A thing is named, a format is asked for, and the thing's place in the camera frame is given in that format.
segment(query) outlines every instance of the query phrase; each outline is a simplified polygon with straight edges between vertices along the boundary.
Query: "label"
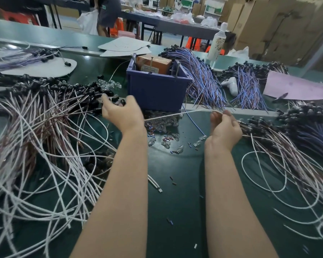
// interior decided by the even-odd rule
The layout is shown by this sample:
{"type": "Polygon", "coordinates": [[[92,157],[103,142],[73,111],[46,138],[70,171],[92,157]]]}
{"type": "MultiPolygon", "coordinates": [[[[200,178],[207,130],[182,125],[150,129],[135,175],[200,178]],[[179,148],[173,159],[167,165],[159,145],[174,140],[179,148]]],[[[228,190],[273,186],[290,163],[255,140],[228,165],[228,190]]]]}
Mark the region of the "label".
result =
{"type": "Polygon", "coordinates": [[[159,73],[159,69],[156,67],[151,67],[151,70],[149,69],[149,65],[144,64],[141,66],[141,71],[145,71],[145,72],[152,72],[152,73],[159,73]]]}

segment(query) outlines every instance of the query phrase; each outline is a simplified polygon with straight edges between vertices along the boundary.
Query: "forearm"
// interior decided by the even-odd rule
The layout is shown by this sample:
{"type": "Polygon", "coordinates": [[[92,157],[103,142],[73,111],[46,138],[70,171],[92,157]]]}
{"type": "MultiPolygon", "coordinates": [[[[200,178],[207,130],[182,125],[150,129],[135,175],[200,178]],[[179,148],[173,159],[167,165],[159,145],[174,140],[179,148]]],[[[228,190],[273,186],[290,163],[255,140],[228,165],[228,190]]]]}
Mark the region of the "forearm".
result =
{"type": "Polygon", "coordinates": [[[103,192],[71,257],[133,257],[146,254],[147,136],[123,135],[103,192]]]}
{"type": "Polygon", "coordinates": [[[246,197],[231,152],[206,144],[205,170],[210,258],[277,258],[246,197]]]}

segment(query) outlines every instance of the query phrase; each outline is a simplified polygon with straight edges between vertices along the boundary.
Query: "white paper sheet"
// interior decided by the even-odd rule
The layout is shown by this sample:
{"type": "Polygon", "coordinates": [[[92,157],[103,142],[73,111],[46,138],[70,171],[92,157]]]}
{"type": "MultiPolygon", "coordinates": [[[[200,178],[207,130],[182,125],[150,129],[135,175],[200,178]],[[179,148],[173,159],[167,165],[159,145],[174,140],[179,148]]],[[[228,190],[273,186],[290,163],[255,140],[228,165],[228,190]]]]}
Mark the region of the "white paper sheet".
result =
{"type": "Polygon", "coordinates": [[[4,70],[4,71],[1,71],[1,73],[8,74],[8,75],[18,75],[18,76],[23,76],[24,74],[28,74],[31,77],[39,77],[39,78],[62,77],[71,73],[77,65],[77,62],[75,60],[66,59],[66,58],[64,60],[60,57],[54,57],[54,59],[48,60],[45,63],[40,62],[40,63],[28,65],[26,67],[4,70]],[[69,62],[71,66],[70,67],[66,66],[64,60],[69,62]]]}
{"type": "Polygon", "coordinates": [[[136,55],[148,54],[151,53],[147,46],[138,49],[137,51],[105,51],[100,56],[101,57],[121,57],[121,56],[131,56],[134,53],[136,55]]]}
{"type": "Polygon", "coordinates": [[[151,44],[144,40],[137,40],[129,37],[120,37],[111,42],[99,45],[98,48],[107,51],[137,51],[142,47],[151,44]]]}

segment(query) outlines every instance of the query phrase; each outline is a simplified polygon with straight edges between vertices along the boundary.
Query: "shorts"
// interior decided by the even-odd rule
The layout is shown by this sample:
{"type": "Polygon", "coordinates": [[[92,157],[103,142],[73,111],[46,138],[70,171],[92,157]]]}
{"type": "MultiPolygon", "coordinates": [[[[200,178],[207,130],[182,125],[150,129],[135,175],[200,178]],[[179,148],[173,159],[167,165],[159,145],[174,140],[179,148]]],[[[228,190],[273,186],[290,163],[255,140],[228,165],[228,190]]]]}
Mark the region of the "shorts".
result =
{"type": "Polygon", "coordinates": [[[98,24],[113,28],[121,12],[120,0],[104,0],[99,8],[98,24]]]}

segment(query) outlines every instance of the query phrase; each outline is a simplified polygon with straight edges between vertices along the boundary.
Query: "pink paper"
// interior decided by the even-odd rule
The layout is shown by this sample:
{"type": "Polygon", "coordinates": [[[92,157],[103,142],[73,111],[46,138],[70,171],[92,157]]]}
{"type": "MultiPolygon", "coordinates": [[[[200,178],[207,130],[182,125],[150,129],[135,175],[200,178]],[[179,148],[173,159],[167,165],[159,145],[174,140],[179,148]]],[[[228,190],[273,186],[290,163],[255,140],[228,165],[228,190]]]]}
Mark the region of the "pink paper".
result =
{"type": "Polygon", "coordinates": [[[285,99],[317,100],[323,99],[323,84],[270,71],[264,95],[278,98],[288,92],[285,99]]]}

